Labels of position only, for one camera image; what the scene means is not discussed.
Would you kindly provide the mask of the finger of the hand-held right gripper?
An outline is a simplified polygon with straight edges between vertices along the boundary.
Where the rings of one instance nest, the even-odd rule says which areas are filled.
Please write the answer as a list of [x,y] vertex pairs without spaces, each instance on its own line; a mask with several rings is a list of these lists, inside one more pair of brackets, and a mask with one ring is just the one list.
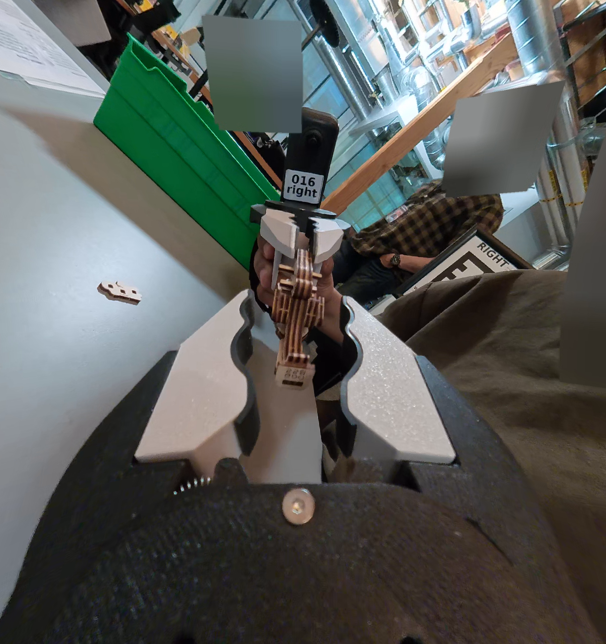
[[288,260],[297,255],[299,226],[291,212],[267,207],[260,222],[260,235]]
[[308,221],[307,238],[313,264],[322,264],[336,253],[342,243],[344,231],[337,221]]

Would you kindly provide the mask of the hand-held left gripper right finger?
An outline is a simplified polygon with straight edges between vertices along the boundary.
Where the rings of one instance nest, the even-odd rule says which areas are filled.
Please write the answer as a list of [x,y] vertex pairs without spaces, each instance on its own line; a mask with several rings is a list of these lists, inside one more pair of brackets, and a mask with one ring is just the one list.
[[353,298],[341,303],[340,451],[378,464],[384,479],[404,462],[450,466],[456,452],[416,354]]

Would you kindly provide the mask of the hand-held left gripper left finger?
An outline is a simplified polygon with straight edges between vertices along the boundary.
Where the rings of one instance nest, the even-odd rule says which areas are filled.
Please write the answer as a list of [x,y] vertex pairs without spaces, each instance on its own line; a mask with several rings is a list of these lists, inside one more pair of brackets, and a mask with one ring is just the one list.
[[213,478],[222,459],[250,455],[260,417],[247,368],[253,294],[240,292],[180,346],[135,452],[140,463],[185,460]]

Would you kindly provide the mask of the layered wooden puzzle model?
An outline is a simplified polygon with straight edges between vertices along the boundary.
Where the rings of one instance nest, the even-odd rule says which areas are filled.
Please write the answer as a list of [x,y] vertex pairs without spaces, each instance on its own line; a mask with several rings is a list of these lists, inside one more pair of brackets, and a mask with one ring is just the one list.
[[307,388],[315,374],[304,340],[323,322],[324,298],[317,292],[320,274],[313,269],[310,252],[299,249],[291,265],[276,268],[276,286],[271,318],[279,338],[275,379],[293,390]]

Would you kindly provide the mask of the small wooden puzzle piece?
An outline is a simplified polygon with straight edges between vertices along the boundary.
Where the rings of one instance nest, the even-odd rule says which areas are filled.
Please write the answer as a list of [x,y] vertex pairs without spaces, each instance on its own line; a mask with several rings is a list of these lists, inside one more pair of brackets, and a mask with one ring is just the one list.
[[138,305],[141,293],[137,288],[126,286],[116,280],[104,280],[98,285],[98,291],[110,300]]

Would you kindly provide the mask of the person's right hand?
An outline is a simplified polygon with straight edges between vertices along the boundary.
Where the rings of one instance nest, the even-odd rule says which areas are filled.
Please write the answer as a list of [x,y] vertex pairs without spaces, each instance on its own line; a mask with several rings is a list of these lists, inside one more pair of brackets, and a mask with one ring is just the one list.
[[253,255],[253,290],[257,301],[264,309],[270,309],[273,304],[274,290],[272,278],[275,260],[275,248],[263,237],[258,236]]

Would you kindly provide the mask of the person's olive clothing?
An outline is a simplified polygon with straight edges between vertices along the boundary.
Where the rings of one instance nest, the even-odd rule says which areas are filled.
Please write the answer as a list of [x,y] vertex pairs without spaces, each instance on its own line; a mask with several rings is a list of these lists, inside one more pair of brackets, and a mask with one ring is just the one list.
[[566,278],[514,270],[440,281],[378,318],[428,358],[510,449],[606,643],[606,390],[559,378]]

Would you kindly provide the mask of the wooden beam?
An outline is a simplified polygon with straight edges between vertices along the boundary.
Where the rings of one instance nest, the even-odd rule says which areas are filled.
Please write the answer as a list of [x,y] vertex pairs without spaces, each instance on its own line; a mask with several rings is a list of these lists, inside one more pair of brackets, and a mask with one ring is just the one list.
[[427,108],[361,165],[322,203],[322,208],[342,214],[411,149],[451,116],[457,102],[475,96],[497,73],[517,58],[514,38],[507,32],[478,57],[456,80],[442,91]]

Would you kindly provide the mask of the green plastic bin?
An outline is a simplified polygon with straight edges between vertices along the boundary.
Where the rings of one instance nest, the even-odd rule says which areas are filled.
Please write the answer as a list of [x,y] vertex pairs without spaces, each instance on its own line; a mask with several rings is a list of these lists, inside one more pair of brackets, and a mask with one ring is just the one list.
[[206,105],[189,96],[185,81],[132,36],[93,123],[250,268],[259,234],[251,206],[279,193]]

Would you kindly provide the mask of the black framed marker board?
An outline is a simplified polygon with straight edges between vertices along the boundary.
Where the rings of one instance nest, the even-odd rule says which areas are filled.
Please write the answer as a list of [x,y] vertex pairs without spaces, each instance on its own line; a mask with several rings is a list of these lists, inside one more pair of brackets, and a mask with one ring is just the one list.
[[424,285],[508,270],[531,270],[533,266],[481,227],[473,227],[452,242],[421,270],[393,292],[396,298]]

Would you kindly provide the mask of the silver ventilation ducts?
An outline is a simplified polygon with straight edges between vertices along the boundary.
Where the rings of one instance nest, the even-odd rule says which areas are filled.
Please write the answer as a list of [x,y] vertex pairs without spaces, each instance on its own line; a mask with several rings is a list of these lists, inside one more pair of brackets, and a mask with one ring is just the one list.
[[554,12],[548,1],[506,1],[508,23],[525,76],[544,72],[563,83],[560,106],[554,118],[549,155],[559,181],[567,170],[565,160],[572,148],[577,159],[573,138],[577,131],[573,93],[565,70]]

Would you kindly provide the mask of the clear sleeved paper sheet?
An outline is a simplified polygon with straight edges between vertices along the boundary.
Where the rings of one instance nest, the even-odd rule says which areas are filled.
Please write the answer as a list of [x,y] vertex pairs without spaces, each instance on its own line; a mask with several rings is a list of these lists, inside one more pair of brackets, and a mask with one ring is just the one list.
[[106,94],[13,1],[0,1],[0,72],[61,92],[98,98]]

